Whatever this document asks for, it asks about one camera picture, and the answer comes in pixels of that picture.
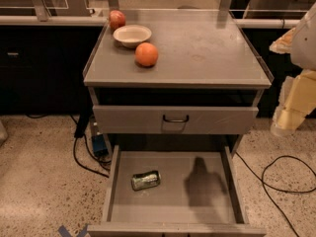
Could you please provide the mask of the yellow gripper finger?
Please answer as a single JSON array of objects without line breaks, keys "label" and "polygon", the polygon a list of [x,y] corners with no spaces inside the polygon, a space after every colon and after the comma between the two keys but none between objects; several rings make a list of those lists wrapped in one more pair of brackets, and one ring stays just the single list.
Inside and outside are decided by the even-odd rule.
[{"label": "yellow gripper finger", "polygon": [[295,78],[287,76],[279,93],[271,133],[275,136],[295,133],[315,109],[316,72],[303,70]]},{"label": "yellow gripper finger", "polygon": [[282,35],[270,45],[269,50],[278,54],[291,53],[294,32],[295,28],[287,31],[284,35]]}]

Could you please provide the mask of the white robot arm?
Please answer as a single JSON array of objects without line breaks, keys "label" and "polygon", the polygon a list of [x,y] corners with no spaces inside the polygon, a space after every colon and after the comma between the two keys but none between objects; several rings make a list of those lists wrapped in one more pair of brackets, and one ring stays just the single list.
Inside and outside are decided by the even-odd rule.
[{"label": "white robot arm", "polygon": [[316,5],[293,29],[275,40],[270,51],[289,53],[291,63],[302,69],[295,78],[285,77],[273,115],[271,133],[287,136],[316,109]]}]

